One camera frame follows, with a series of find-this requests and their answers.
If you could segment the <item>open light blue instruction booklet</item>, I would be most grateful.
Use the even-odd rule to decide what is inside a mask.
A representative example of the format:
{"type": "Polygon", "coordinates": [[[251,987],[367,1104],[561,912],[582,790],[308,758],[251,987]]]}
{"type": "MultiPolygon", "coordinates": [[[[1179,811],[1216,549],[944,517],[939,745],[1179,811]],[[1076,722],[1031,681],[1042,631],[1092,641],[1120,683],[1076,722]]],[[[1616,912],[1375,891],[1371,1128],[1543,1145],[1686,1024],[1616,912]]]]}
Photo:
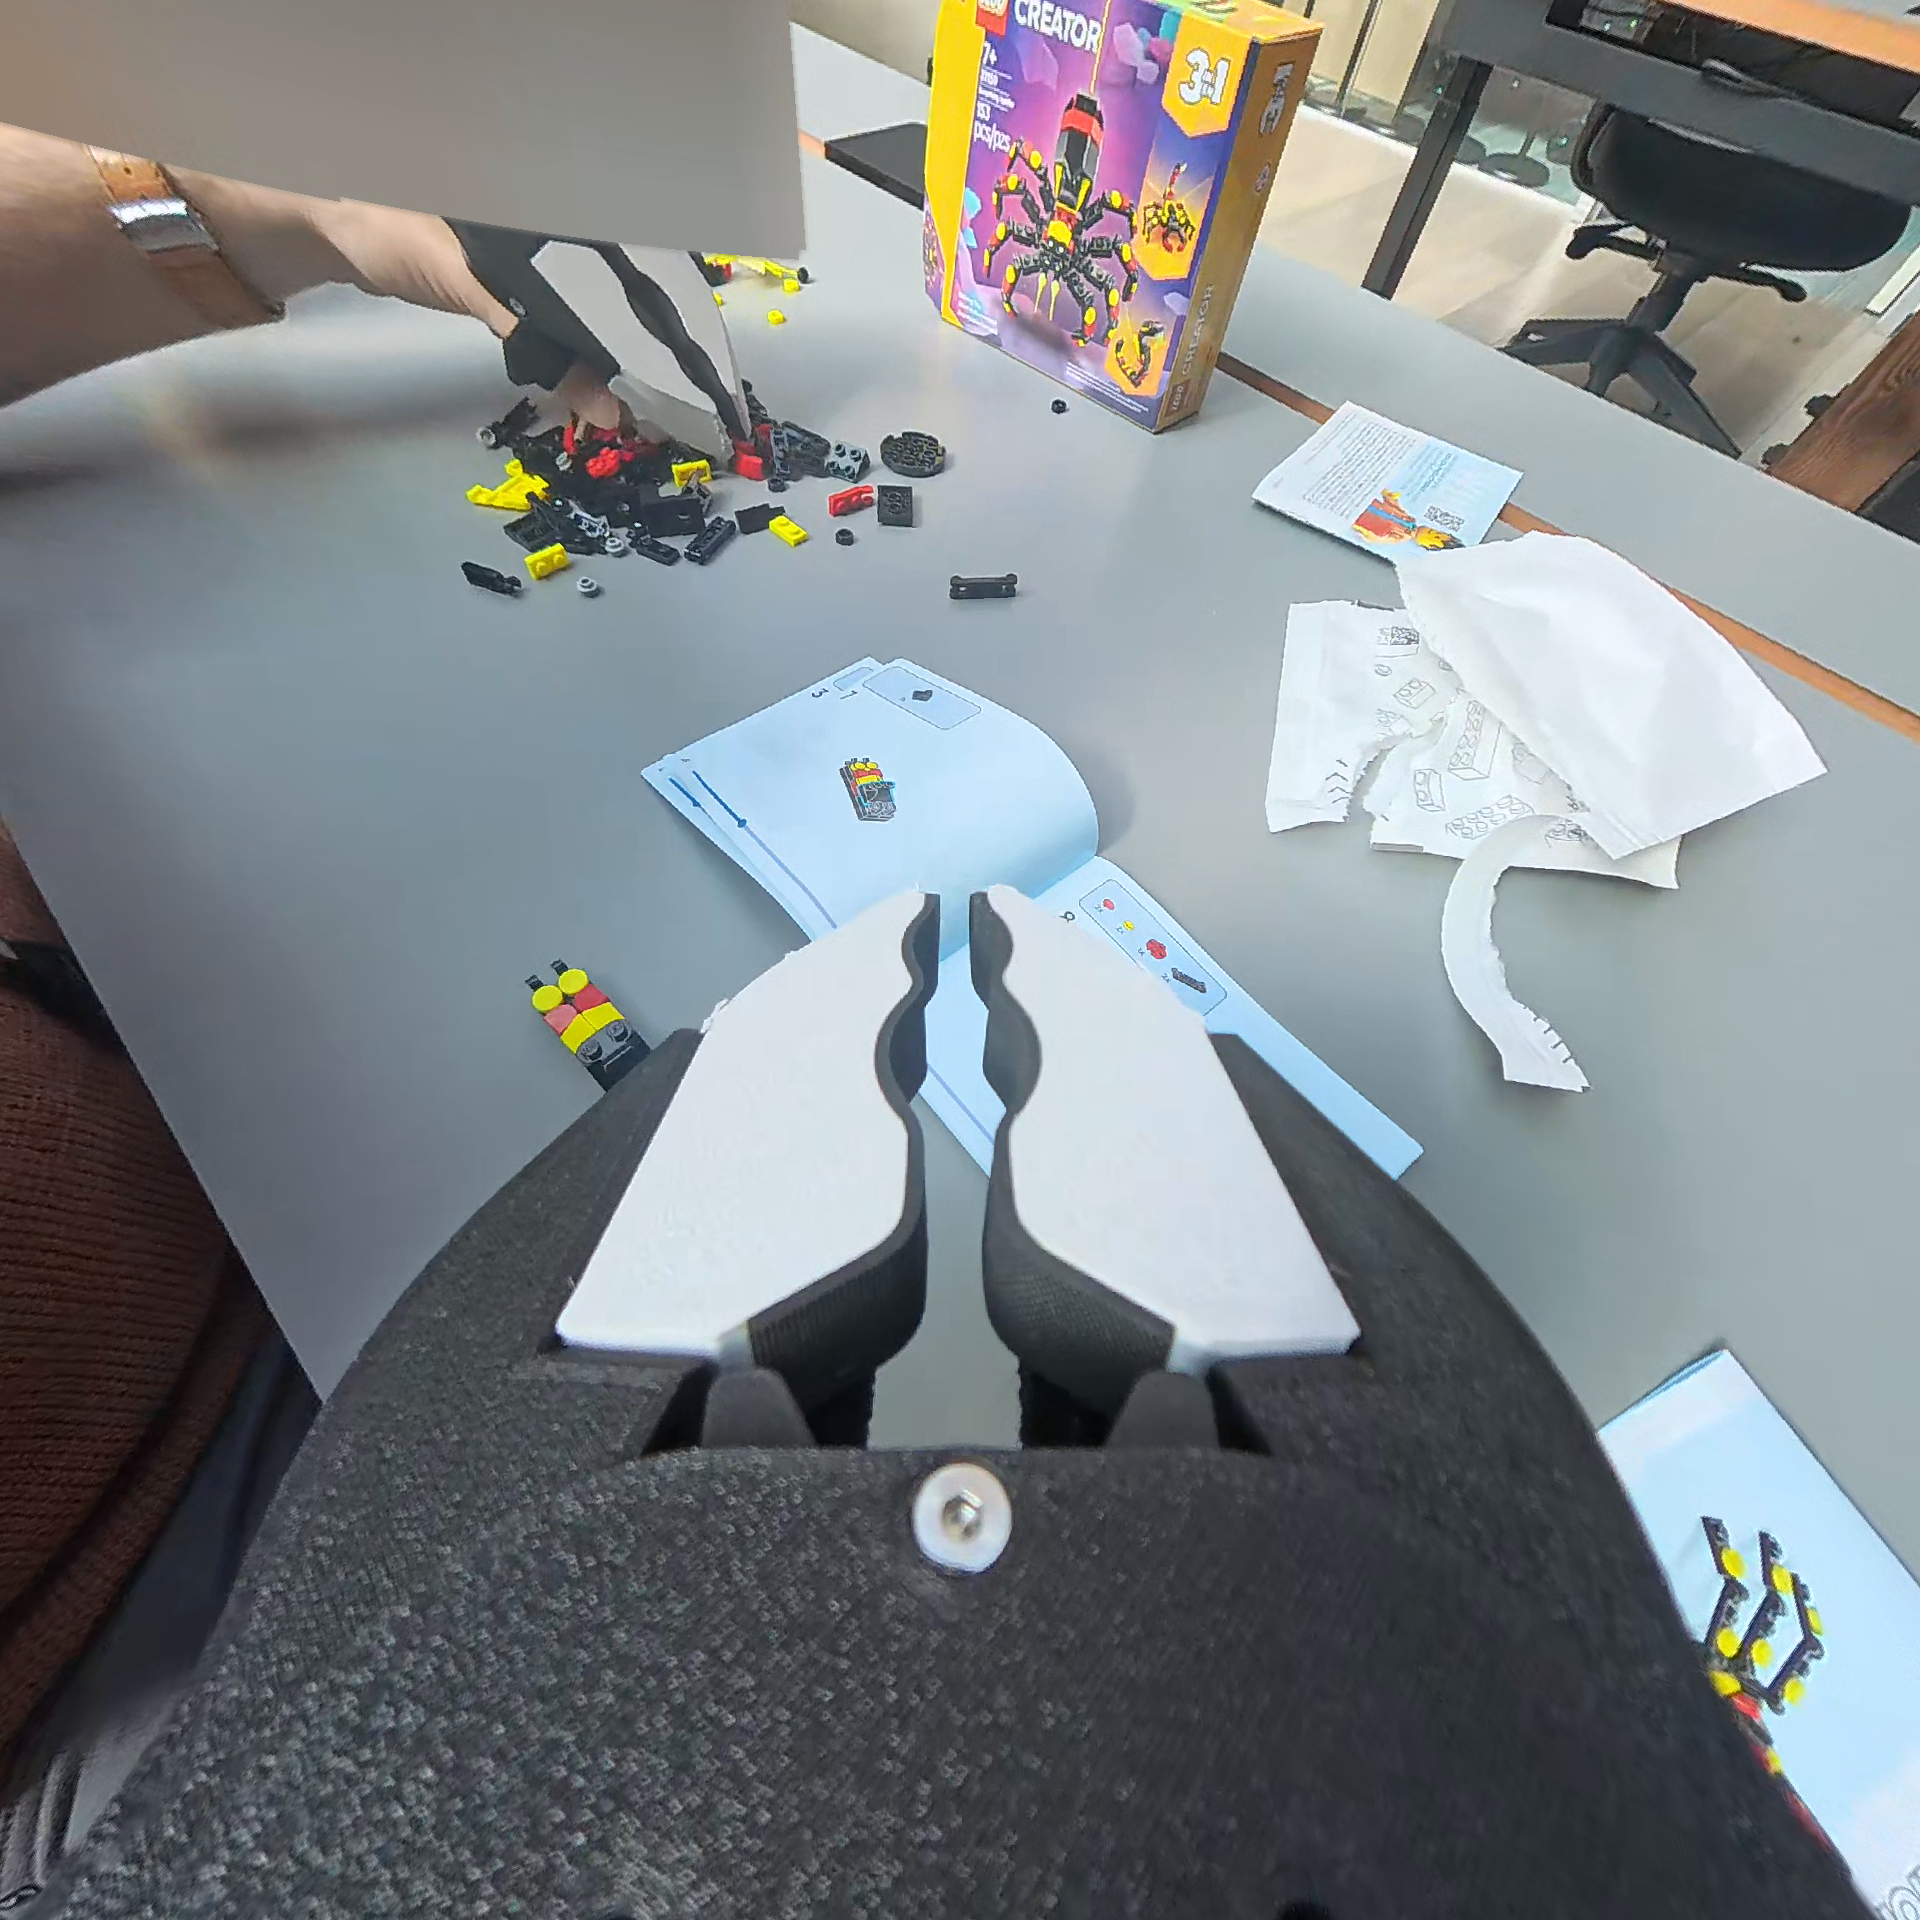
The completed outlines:
{"type": "Polygon", "coordinates": [[[921,1096],[984,1170],[1001,1102],[970,901],[998,882],[1090,929],[1207,1031],[1244,1041],[1390,1177],[1422,1147],[1299,1042],[1145,887],[1099,856],[1097,810],[1040,728],[910,662],[858,662],[642,771],[817,942],[902,891],[943,901],[921,1096]]]}

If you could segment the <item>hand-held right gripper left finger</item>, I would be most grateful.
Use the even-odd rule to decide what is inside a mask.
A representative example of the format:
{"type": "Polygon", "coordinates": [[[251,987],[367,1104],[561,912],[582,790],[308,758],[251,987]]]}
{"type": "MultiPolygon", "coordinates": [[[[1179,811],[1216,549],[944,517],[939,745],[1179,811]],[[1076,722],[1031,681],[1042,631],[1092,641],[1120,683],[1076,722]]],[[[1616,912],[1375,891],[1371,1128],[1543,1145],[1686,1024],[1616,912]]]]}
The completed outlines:
{"type": "Polygon", "coordinates": [[[943,905],[890,896],[723,1001],[561,1311],[578,1354],[779,1376],[804,1411],[918,1333],[943,905]]]}

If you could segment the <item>red yellow black brick assembly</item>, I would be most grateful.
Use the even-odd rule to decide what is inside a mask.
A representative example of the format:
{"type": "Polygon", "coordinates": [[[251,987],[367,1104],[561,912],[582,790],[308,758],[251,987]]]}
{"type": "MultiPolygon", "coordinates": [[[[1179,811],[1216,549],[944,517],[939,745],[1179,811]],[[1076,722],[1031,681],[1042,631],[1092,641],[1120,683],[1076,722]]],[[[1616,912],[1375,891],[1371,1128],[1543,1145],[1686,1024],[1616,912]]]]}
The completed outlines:
{"type": "Polygon", "coordinates": [[[555,960],[548,977],[529,977],[526,987],[535,1014],[602,1090],[614,1090],[647,1058],[638,1026],[585,969],[555,960]]]}

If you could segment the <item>grey desk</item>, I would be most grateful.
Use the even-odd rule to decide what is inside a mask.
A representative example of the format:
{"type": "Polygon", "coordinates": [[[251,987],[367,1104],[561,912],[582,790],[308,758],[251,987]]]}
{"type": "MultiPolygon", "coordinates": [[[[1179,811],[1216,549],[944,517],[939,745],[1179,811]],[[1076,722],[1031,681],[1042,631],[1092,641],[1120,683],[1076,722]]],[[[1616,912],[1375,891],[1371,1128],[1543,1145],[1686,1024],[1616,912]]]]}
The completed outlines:
{"type": "Polygon", "coordinates": [[[779,414],[948,442],[914,536],[742,545],[518,606],[460,583],[507,400],[452,321],[326,296],[6,424],[6,816],[326,1409],[207,1675],[47,1893],[62,1917],[1871,1917],[1700,1671],[1576,1392],[1425,1207],[1468,1153],[1506,1279],[1656,1305],[1681,1253],[1857,1305],[1810,1241],[1782,971],[1694,929],[1599,1113],[1527,1112],[1414,911],[1265,834],[1289,601],[1364,557],[1242,501],[1286,425],[1154,442],[921,312],[921,223],[802,160],[824,287],[743,344],[779,414]],[[954,605],[954,575],[1019,578],[954,605]],[[1148,894],[1425,1136],[1375,1165],[1215,1041],[1361,1325],[1118,1413],[992,1329],[992,1170],[929,1110],[918,1333],[804,1411],[555,1325],[713,1010],[782,963],[642,771],[913,656],[1079,752],[1148,894]],[[602,1090],[531,1003],[649,1045],[602,1090]]]}

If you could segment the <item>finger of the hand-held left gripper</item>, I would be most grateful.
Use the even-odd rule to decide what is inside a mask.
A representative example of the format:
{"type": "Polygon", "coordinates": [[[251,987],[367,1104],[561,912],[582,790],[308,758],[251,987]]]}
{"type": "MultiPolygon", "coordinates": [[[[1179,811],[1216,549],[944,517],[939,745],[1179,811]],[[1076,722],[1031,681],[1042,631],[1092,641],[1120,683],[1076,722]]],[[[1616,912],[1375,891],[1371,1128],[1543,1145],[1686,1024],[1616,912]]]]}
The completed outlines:
{"type": "Polygon", "coordinates": [[[696,254],[608,246],[620,283],[608,345],[614,398],[638,425],[658,425],[704,453],[752,438],[730,326],[696,254]]]}
{"type": "MultiPolygon", "coordinates": [[[[588,323],[592,335],[610,351],[608,336],[614,331],[620,283],[608,266],[604,249],[588,251],[588,248],[547,248],[538,257],[538,269],[563,293],[569,306],[588,323]]],[[[716,463],[728,463],[731,453],[704,453],[716,463]]]]}

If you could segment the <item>black office chair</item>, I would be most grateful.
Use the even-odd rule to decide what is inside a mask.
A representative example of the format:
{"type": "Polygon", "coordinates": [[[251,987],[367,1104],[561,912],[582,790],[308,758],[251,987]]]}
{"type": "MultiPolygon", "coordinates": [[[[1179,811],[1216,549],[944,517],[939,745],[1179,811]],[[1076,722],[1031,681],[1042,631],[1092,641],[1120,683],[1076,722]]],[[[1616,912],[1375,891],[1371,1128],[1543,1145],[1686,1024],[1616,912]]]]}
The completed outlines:
{"type": "Polygon", "coordinates": [[[1505,353],[1532,368],[1582,368],[1586,393],[1631,379],[1657,424],[1727,457],[1739,445],[1696,395],[1691,363],[1667,329],[1704,282],[1809,297],[1792,273],[1851,273],[1905,235],[1907,202],[1599,105],[1582,126],[1571,174],[1606,221],[1574,232],[1566,254],[1633,257],[1654,269],[1647,296],[1622,321],[1527,321],[1505,353]]]}

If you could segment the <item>wooden pillar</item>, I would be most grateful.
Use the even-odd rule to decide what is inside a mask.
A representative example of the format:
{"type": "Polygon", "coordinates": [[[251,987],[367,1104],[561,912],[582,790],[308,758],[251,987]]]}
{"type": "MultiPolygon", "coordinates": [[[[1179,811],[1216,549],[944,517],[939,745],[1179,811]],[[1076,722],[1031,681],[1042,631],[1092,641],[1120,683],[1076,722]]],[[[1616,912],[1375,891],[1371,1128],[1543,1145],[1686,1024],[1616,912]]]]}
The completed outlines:
{"type": "Polygon", "coordinates": [[[1919,317],[1810,424],[1763,455],[1763,469],[1880,529],[1919,541],[1919,317]]]}

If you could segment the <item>small white printed leaflet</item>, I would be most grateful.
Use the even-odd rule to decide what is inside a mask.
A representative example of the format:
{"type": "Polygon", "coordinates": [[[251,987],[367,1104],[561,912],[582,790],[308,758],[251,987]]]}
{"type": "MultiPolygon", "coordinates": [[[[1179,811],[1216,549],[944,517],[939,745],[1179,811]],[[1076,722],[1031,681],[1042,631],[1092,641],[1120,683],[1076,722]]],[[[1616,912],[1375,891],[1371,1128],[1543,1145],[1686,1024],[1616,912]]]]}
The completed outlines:
{"type": "Polygon", "coordinates": [[[1255,488],[1280,517],[1384,559],[1478,546],[1518,469],[1345,400],[1255,488]]]}

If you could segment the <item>closed light blue instruction booklet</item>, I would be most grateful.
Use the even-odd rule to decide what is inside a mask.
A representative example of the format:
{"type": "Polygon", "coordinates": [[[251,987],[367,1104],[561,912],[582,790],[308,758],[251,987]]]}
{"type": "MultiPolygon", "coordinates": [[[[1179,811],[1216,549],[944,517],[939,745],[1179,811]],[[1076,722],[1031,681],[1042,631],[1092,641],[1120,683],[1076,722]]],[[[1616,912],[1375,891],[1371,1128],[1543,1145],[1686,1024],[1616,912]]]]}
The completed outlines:
{"type": "Polygon", "coordinates": [[[1919,1917],[1919,1587],[1731,1352],[1600,1430],[1715,1694],[1875,1917],[1919,1917]]]}

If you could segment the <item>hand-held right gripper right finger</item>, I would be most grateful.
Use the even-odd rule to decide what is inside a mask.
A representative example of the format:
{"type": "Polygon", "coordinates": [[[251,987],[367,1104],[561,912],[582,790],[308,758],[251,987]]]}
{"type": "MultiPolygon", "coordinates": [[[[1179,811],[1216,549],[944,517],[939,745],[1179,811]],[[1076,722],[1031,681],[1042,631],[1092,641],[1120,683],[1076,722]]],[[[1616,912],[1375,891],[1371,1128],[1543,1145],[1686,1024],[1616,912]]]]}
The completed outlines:
{"type": "Polygon", "coordinates": [[[992,1329],[1092,1413],[1153,1375],[1347,1354],[1361,1325],[1201,1016],[1008,885],[970,903],[1001,1118],[992,1329]]]}

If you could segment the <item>pile of small toy bricks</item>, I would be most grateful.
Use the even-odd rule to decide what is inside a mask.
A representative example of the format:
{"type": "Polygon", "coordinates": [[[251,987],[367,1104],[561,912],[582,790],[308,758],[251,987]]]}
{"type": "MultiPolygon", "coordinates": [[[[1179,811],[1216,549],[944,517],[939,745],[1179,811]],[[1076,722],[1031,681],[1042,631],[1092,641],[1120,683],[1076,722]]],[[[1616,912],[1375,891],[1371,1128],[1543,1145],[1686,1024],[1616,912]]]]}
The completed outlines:
{"type": "MultiPolygon", "coordinates": [[[[723,304],[719,288],[739,257],[692,254],[723,304]]],[[[884,438],[874,457],[865,446],[776,418],[750,379],[743,386],[752,438],[716,463],[635,424],[588,368],[567,373],[555,391],[514,384],[518,402],[476,433],[482,449],[504,457],[504,477],[466,497],[505,514],[520,575],[466,562],[466,581],[518,598],[526,583],[590,561],[706,565],[737,537],[760,534],[802,545],[802,529],[784,511],[784,493],[801,480],[828,483],[832,521],[876,512],[887,527],[910,527],[913,485],[944,471],[946,449],[927,433],[884,438]]]]}

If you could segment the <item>brown knitted sweater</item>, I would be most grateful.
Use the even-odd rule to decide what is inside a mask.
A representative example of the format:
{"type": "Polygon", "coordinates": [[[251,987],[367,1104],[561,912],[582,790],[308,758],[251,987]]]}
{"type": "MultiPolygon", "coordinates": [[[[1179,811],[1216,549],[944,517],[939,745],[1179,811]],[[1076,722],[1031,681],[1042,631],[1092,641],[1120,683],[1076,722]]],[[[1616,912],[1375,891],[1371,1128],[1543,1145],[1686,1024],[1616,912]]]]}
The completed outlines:
{"type": "Polygon", "coordinates": [[[272,1318],[2,838],[2,1743],[154,1549],[272,1318]]]}

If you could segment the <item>person's left hand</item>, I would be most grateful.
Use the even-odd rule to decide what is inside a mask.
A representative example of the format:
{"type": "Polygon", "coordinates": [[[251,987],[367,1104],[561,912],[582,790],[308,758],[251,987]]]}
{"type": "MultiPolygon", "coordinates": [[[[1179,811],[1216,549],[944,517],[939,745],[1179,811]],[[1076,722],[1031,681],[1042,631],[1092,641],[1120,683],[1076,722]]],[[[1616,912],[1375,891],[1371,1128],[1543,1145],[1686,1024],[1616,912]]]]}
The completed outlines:
{"type": "Polygon", "coordinates": [[[291,293],[342,283],[439,313],[480,321],[504,344],[522,319],[474,275],[455,232],[439,218],[350,199],[304,199],[291,293]]]}

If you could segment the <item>person's left forearm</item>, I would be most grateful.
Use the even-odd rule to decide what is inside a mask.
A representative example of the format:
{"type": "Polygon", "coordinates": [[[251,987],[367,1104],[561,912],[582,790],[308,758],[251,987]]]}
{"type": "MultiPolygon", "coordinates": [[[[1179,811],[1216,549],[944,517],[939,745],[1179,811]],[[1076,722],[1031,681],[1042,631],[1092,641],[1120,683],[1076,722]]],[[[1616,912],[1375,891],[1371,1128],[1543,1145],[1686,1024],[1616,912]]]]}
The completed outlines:
{"type": "MultiPolygon", "coordinates": [[[[114,230],[88,144],[2,128],[2,402],[212,329],[114,230]]],[[[302,199],[168,168],[234,269],[287,304],[302,199]]]]}

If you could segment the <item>torn printed paper bag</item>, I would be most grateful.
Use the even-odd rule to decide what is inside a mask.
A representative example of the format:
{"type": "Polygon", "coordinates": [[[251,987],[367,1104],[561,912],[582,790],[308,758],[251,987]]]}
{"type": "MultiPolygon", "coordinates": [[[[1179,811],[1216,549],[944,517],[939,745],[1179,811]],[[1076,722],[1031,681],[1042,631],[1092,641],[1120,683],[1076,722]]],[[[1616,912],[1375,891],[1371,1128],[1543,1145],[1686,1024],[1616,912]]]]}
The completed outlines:
{"type": "Polygon", "coordinates": [[[1521,819],[1548,819],[1532,869],[1674,890],[1678,847],[1610,861],[1566,782],[1427,646],[1403,614],[1356,605],[1288,614],[1278,726],[1265,786],[1272,832],[1370,811],[1375,848],[1466,861],[1521,819]]]}

